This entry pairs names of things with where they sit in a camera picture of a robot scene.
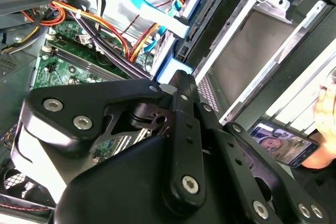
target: black mechanical arm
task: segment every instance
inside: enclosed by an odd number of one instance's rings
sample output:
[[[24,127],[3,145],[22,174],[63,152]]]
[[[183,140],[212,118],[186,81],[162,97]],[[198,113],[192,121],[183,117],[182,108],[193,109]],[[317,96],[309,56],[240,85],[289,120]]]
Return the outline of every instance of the black mechanical arm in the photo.
[[[58,202],[55,223],[329,223],[244,129],[223,129],[192,76],[162,89],[138,79],[29,94],[12,159]],[[97,143],[142,128],[152,136],[87,165]]]

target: hand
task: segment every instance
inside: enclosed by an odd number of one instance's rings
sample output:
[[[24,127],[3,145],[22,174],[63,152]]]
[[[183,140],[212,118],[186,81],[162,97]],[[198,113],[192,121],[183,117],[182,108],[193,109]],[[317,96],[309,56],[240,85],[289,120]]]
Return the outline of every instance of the hand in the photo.
[[[315,108],[315,124],[324,144],[336,157],[336,84],[322,88]]]
[[[336,84],[322,88],[315,107],[315,124],[321,133],[311,136],[321,147],[308,157],[302,165],[322,169],[336,158]]]

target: smartphone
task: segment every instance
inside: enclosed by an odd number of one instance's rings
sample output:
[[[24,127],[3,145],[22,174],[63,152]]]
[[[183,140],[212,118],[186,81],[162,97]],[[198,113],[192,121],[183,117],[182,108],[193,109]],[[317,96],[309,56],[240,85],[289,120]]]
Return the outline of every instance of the smartphone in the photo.
[[[320,147],[318,142],[269,121],[259,121],[250,134],[276,161],[292,168],[298,167]]]

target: motherboard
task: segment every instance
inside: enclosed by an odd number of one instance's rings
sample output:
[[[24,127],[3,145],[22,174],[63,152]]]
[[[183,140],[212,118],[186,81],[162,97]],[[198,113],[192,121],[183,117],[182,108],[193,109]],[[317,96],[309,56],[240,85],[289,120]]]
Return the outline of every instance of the motherboard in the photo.
[[[110,46],[122,53],[120,42],[104,32],[102,36]],[[139,55],[136,64],[143,69],[153,57]],[[33,79],[33,89],[77,85],[127,79],[128,76],[113,65],[91,43],[89,37],[76,22],[63,22],[50,29],[42,49]],[[145,137],[147,130],[140,130],[129,136],[118,136],[95,146],[92,152],[93,164],[99,164],[119,151]]]

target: gray metal panel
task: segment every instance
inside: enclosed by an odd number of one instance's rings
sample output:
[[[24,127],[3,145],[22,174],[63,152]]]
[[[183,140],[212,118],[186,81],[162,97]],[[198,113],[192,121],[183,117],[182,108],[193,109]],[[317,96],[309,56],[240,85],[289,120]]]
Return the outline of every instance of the gray metal panel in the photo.
[[[0,57],[0,135],[18,120],[34,66],[35,57],[23,52]]]
[[[232,105],[294,27],[254,11],[212,68]]]

